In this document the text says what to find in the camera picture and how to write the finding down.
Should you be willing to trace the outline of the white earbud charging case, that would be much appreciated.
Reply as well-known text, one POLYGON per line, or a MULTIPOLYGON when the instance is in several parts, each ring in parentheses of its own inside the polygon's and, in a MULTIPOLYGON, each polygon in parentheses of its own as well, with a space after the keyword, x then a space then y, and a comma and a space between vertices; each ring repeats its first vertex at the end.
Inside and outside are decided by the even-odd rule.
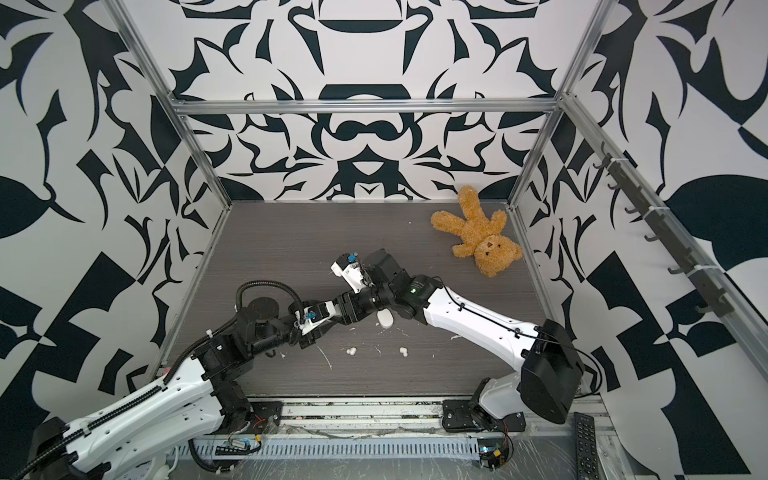
POLYGON ((394 325, 394 315, 389 309, 383 309, 377 312, 378 324, 381 328, 388 330, 394 325))

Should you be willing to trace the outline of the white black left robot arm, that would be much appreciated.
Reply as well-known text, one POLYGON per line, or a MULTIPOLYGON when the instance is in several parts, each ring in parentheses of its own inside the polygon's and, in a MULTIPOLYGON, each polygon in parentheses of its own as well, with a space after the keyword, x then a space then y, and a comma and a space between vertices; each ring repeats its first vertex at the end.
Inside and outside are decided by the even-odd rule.
POLYGON ((117 479, 182 443, 238 432, 254 416, 237 382, 254 359, 284 344, 307 347, 345 314, 341 299, 311 303, 282 282, 246 282, 236 290, 234 316, 161 377, 95 413, 37 427, 14 476, 117 479))

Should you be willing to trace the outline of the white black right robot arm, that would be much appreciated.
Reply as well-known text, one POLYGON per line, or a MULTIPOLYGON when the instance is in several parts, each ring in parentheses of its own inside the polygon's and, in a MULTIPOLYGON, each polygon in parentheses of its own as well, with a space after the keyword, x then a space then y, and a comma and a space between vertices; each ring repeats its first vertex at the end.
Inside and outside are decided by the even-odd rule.
POLYGON ((581 353, 558 323, 541 325, 494 312, 454 292, 442 280, 411 276, 380 249, 360 259, 343 254, 332 264, 349 291, 305 310, 303 338, 331 324, 357 323, 371 314, 380 324, 395 316, 452 332, 508 364, 512 372, 484 379, 467 403, 473 429, 495 430, 510 416, 531 411, 554 424, 566 422, 582 383, 581 353))

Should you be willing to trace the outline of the green circuit board left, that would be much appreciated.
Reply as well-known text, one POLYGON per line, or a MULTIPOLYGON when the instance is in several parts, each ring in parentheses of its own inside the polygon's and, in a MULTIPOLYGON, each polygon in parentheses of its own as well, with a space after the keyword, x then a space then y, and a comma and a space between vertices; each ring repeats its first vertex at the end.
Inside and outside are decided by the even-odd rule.
POLYGON ((232 439, 215 447, 217 456, 248 456, 257 453, 262 448, 260 436, 249 439, 232 439))

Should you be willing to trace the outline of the green circuit board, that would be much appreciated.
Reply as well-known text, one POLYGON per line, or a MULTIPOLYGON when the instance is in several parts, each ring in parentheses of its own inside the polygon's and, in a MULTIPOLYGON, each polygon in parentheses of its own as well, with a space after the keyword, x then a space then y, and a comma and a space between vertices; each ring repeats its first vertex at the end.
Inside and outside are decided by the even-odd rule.
POLYGON ((480 467, 497 470, 511 459, 514 445, 508 436, 481 438, 478 440, 478 450, 480 467))
POLYGON ((215 447, 217 456, 248 456, 257 453, 262 448, 260 436, 249 439, 232 439, 215 447))

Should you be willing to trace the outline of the brown teddy bear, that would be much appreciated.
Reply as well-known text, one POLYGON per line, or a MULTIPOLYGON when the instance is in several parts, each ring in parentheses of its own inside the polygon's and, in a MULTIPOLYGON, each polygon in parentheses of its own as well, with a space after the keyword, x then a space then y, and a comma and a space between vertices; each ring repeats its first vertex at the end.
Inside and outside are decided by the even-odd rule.
POLYGON ((508 218, 504 211, 495 211, 488 217, 481 206, 479 192, 471 186, 459 190, 458 202, 462 218, 447 211, 435 212, 430 218, 435 230, 461 240, 452 247, 455 257, 472 257, 480 273, 489 278, 523 258, 522 247, 503 234, 508 218))

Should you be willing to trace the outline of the green circuit board right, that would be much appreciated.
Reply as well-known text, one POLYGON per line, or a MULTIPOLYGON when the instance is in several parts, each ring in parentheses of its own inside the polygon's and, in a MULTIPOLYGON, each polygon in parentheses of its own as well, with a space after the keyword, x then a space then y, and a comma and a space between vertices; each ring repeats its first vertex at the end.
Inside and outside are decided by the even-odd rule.
POLYGON ((511 459, 514 445, 508 436, 481 438, 478 440, 478 450, 480 467, 497 470, 511 459))

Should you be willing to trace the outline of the black remote control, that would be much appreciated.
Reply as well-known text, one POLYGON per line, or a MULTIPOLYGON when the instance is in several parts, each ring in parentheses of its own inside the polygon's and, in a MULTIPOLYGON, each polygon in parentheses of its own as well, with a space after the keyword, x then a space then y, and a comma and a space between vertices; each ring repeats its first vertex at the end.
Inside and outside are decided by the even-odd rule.
POLYGON ((575 412, 574 437, 577 480, 599 480, 600 464, 597 454, 595 420, 592 416, 575 412))

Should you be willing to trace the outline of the aluminium mounting rail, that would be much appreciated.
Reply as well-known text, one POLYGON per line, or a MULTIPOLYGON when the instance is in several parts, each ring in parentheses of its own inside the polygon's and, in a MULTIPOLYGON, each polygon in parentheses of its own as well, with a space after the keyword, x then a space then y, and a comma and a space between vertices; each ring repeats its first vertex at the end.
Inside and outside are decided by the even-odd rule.
POLYGON ((396 438, 396 437, 490 437, 504 432, 527 437, 555 436, 573 433, 573 413, 594 418, 598 434, 615 434, 615 426, 602 400, 598 397, 577 399, 565 424, 555 424, 536 416, 526 407, 518 408, 513 419, 506 419, 494 430, 448 432, 443 427, 454 421, 453 412, 444 413, 446 401, 464 401, 467 396, 389 396, 389 397, 258 397, 248 400, 258 415, 253 420, 266 423, 261 435, 268 437, 319 438, 331 440, 396 438), (280 402, 282 409, 265 418, 268 402, 280 402), (522 425, 522 432, 513 427, 522 425))

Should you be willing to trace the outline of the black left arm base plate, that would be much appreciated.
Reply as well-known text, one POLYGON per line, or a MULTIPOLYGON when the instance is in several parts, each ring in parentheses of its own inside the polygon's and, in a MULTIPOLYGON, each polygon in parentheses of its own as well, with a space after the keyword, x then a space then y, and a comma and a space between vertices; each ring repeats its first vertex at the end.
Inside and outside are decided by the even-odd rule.
POLYGON ((282 422, 284 403, 279 400, 250 400, 251 411, 248 416, 253 431, 264 430, 268 425, 279 426, 282 422))

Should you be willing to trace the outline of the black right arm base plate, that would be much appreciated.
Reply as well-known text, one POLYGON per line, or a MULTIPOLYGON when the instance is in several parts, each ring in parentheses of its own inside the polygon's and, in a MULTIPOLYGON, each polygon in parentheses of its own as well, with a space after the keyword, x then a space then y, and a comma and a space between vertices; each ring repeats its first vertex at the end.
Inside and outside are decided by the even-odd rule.
POLYGON ((449 433, 520 433, 527 428, 522 412, 512 413, 504 419, 496 419, 471 400, 444 400, 441 425, 449 433))

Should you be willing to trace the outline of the black wall hook rack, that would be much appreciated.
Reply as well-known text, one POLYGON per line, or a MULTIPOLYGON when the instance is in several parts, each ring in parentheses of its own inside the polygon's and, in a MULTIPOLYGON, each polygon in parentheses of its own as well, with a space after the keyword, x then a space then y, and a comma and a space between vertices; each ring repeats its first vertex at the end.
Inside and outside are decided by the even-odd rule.
POLYGON ((627 197, 630 206, 625 212, 643 220, 651 229, 652 233, 645 240, 661 243, 673 259, 674 265, 667 269, 668 273, 686 277, 695 287, 705 303, 703 308, 697 309, 699 312, 713 313, 720 318, 741 312, 741 297, 733 283, 704 253, 629 159, 603 152, 595 167, 612 177, 611 190, 618 190, 627 197))

